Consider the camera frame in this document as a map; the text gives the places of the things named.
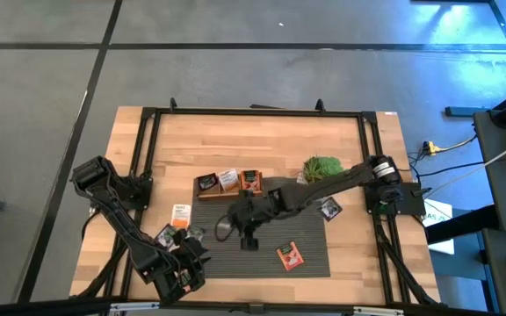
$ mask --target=table leg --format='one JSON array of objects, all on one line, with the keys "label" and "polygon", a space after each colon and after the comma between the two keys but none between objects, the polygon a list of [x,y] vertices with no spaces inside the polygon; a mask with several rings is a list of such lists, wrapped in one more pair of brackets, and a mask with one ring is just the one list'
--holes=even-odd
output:
[{"label": "table leg", "polygon": [[[506,108],[506,99],[499,103],[496,107],[491,110],[504,110]],[[449,117],[460,117],[460,118],[470,118],[477,111],[488,111],[490,109],[486,108],[473,108],[473,107],[461,107],[461,106],[448,106],[445,108],[445,114]]]},{"label": "table leg", "polygon": [[479,210],[428,226],[425,229],[427,242],[434,244],[467,233],[475,233],[483,228],[499,228],[499,219],[494,205],[482,207]]}]

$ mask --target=desk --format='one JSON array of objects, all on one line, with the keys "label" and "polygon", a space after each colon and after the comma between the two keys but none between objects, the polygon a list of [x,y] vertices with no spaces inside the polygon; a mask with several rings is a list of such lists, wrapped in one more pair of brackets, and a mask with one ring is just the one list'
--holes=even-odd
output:
[{"label": "desk", "polygon": [[[105,156],[120,175],[129,170],[140,115],[140,107],[120,107],[117,112]],[[380,112],[377,116],[384,153],[392,155],[400,169],[408,169],[397,114]],[[367,135],[372,135],[370,125],[366,131]],[[369,145],[373,148],[372,136],[369,136]],[[141,153],[140,166],[145,155]],[[345,167],[362,162],[357,121],[324,117],[163,114],[155,146],[152,198],[144,212],[141,229],[156,235],[170,221],[174,204],[190,205],[195,176],[236,168],[257,169],[264,176],[296,177],[302,163],[312,155],[335,156]],[[403,172],[402,176],[405,181],[411,180],[409,172]],[[209,278],[203,288],[183,300],[384,305],[377,247],[372,220],[365,211],[363,190],[349,190],[335,198],[346,206],[325,226],[331,277]],[[411,217],[404,216],[398,217],[397,226],[404,262],[428,294],[439,300],[423,228]],[[71,294],[84,290],[103,268],[110,257],[113,238],[114,231],[104,218],[96,217],[89,224]],[[123,270],[124,260],[117,270],[113,294],[119,293]],[[399,301],[399,286],[391,263],[389,271],[394,298]],[[157,300],[157,293],[152,284],[145,285],[134,273],[129,298]]]},{"label": "desk", "polygon": [[[475,113],[473,122],[484,161],[496,157],[506,149],[506,128],[499,128],[493,124],[489,113]],[[445,241],[466,233],[478,232],[482,228],[506,231],[506,162],[492,163],[487,167],[487,173],[495,203],[459,216],[458,221],[447,220],[427,227],[429,243]]]},{"label": "desk", "polygon": [[506,233],[493,229],[484,229],[481,232],[497,304],[500,312],[506,313]]}]

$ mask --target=wooden tabletop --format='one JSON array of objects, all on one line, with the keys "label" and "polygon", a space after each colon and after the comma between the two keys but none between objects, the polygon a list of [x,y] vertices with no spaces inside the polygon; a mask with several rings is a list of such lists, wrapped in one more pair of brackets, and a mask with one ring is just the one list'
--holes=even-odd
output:
[{"label": "wooden tabletop", "polygon": [[[141,107],[120,107],[112,127],[105,156],[122,176],[129,170],[140,115]],[[377,116],[384,154],[393,156],[400,169],[408,169],[397,114],[378,112]],[[144,164],[150,128],[148,124],[140,166]],[[372,154],[370,125],[366,133]],[[156,235],[170,222],[174,204],[191,205],[192,180],[196,176],[235,168],[257,169],[265,177],[296,177],[302,163],[314,155],[334,156],[346,168],[362,162],[357,121],[354,118],[163,114],[155,147],[152,198],[144,212],[141,229]],[[404,181],[411,181],[409,172],[401,175]],[[343,212],[325,224],[331,277],[208,278],[200,290],[183,300],[385,304],[372,220],[365,211],[363,191],[356,188],[334,197]],[[397,226],[404,262],[427,293],[439,300],[423,228],[409,216],[398,216]],[[87,227],[71,294],[84,290],[103,268],[111,255],[113,239],[114,231],[98,215]],[[113,294],[119,293],[124,262],[117,270]],[[391,262],[389,265],[394,298],[401,300],[395,268]],[[135,272],[129,297],[158,299],[153,284],[145,285]]]}]

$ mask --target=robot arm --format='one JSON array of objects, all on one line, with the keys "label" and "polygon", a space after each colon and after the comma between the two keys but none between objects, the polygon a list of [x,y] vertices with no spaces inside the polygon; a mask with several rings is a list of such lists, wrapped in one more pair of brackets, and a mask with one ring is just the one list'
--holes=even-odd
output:
[{"label": "robot arm", "polygon": [[134,224],[127,209],[144,192],[138,178],[119,176],[111,162],[99,156],[75,168],[72,182],[76,193],[88,198],[126,243],[134,269],[146,284],[154,284],[162,304],[174,303],[204,284],[203,263],[209,258],[200,259],[207,250],[199,241],[179,230],[174,236],[179,248],[169,251]]},{"label": "robot arm", "polygon": [[338,175],[308,185],[286,184],[266,197],[253,197],[243,190],[242,197],[228,208],[228,221],[242,236],[243,250],[258,250],[253,233],[263,223],[296,216],[316,199],[358,186],[371,188],[382,204],[394,203],[401,199],[400,184],[401,176],[391,157],[370,156]]}]

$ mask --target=black mat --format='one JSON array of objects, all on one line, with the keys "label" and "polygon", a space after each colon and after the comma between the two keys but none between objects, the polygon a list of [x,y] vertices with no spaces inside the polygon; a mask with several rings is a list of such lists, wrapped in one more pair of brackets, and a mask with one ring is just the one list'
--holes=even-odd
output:
[{"label": "black mat", "polygon": [[[296,179],[265,178],[265,192]],[[206,277],[210,278],[259,278],[259,277],[329,277],[329,258],[325,241],[323,217],[317,212],[316,203],[300,215],[284,220],[273,220],[263,224],[255,232],[259,239],[259,250],[240,249],[237,231],[225,242],[213,236],[216,221],[226,213],[233,201],[192,201],[192,225],[206,230],[205,246],[212,259],[205,264]],[[278,258],[276,249],[288,241],[294,241],[304,263],[286,271]]]}]

